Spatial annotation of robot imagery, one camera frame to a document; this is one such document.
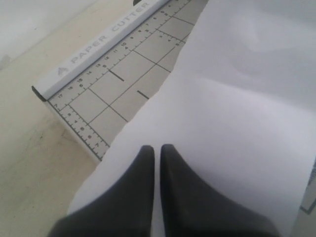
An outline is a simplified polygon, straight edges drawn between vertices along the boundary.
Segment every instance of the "table surface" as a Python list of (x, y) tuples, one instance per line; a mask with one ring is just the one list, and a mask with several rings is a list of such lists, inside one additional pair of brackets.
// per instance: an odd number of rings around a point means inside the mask
[[(0, 71), (0, 236), (45, 236), (94, 170), (31, 86), (131, 7), (97, 1)], [(315, 228), (306, 218), (300, 213), (295, 236)]]

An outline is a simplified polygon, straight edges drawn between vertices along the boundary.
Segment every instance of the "white paper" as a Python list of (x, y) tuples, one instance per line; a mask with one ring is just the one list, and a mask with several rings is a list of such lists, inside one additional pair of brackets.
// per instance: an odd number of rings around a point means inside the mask
[(149, 144), (153, 236), (164, 236), (159, 150), (172, 143), (212, 187), (289, 236), (316, 155), (314, 6), (210, 0), (174, 71), (116, 137), (69, 212), (111, 187)]

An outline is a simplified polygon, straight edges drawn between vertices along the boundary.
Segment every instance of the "white surface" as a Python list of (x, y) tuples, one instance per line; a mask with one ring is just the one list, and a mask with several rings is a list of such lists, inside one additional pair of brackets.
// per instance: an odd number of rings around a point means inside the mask
[(42, 78), (35, 88), (46, 100), (133, 31), (167, 0), (145, 0), (100, 33), (59, 67)]
[[(107, 190), (142, 145), (154, 146), (159, 167), (161, 145), (172, 143), (207, 183), (290, 235), (316, 152), (313, 3), (245, 2), (207, 5), (175, 70), (116, 137), (70, 212)], [(163, 236), (158, 184), (157, 171), (153, 230)]]
[(0, 0), (0, 59), (18, 57), (95, 1)]
[(31, 86), (131, 7), (98, 1), (0, 71), (1, 237), (46, 236), (95, 168)]

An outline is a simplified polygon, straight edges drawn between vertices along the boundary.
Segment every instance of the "paper sheet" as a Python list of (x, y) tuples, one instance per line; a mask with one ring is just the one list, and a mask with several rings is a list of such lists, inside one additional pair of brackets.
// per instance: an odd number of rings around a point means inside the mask
[(69, 212), (111, 187), (149, 144), (153, 236), (164, 236), (159, 150), (172, 143), (212, 187), (289, 236), (316, 155), (314, 5), (209, 1), (174, 71), (116, 137)]

